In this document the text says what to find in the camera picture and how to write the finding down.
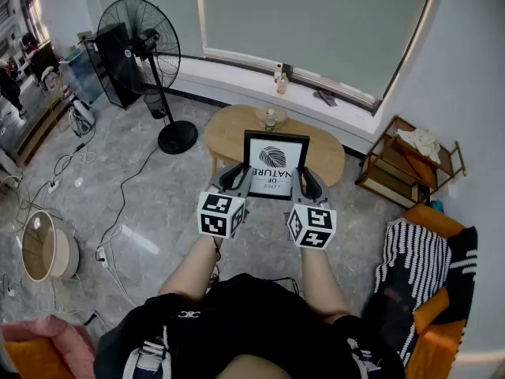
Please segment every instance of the black shirt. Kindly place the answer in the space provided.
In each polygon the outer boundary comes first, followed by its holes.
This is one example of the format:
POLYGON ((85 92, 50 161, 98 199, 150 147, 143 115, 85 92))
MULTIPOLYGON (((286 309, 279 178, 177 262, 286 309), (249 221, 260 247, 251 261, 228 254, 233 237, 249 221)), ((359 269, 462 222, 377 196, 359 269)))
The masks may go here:
POLYGON ((277 283, 247 274, 219 283, 201 302, 180 295, 150 298, 99 341, 97 379, 121 378, 129 354, 167 326, 172 378, 214 378, 237 355, 255 355, 293 379, 360 378, 348 339, 361 360, 380 366, 370 377, 403 377, 403 365, 355 316, 321 322, 304 299, 277 283))

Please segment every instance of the picture frame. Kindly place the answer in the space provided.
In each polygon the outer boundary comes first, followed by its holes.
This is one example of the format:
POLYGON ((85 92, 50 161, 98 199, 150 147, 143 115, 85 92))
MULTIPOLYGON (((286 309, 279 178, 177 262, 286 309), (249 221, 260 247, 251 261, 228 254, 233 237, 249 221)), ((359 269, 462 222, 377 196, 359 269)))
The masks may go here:
POLYGON ((244 167, 252 167, 250 197, 289 201, 291 175, 303 170, 310 137, 290 133, 246 130, 244 167))

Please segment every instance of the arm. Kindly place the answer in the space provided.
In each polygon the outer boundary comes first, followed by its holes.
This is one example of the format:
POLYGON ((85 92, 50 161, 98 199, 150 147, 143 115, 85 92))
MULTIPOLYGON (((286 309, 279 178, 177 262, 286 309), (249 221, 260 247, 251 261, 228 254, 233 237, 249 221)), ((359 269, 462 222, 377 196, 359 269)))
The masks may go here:
MULTIPOLYGON (((215 238, 217 246, 221 246, 221 242, 221 238, 215 238)), ((201 300, 207 291, 217 260, 218 254, 212 237, 201 235, 181 264, 166 279, 158 295, 175 293, 191 301, 201 300)))
POLYGON ((305 301, 327 323, 350 314, 326 252, 301 249, 301 274, 305 301))

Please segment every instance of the wooden coffee table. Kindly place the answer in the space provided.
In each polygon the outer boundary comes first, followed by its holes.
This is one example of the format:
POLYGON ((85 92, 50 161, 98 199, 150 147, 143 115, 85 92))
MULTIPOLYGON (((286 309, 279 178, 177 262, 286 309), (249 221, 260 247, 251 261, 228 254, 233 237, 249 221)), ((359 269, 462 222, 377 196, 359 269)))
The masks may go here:
MULTIPOLYGON (((217 160, 226 163, 244 161, 244 131, 261 130, 249 105, 230 105, 216 113, 205 130, 205 144, 212 156, 212 174, 217 170, 217 160)), ((288 119, 275 132, 310 136, 309 152, 305 165, 316 172, 327 186, 333 186, 342 177, 345 153, 339 140, 329 132, 288 119)))

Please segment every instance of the black fan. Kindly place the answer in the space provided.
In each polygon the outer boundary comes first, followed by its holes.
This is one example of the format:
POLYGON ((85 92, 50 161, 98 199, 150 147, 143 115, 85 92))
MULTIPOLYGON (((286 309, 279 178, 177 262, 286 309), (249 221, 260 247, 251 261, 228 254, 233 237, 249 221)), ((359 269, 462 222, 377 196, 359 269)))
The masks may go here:
POLYGON ((183 153, 198 138, 188 121, 174 121, 163 89, 175 80, 181 63, 179 39, 165 15, 145 0, 117 0, 100 18, 96 43, 109 74, 137 94, 160 95, 170 124, 158 135, 169 154, 183 153))

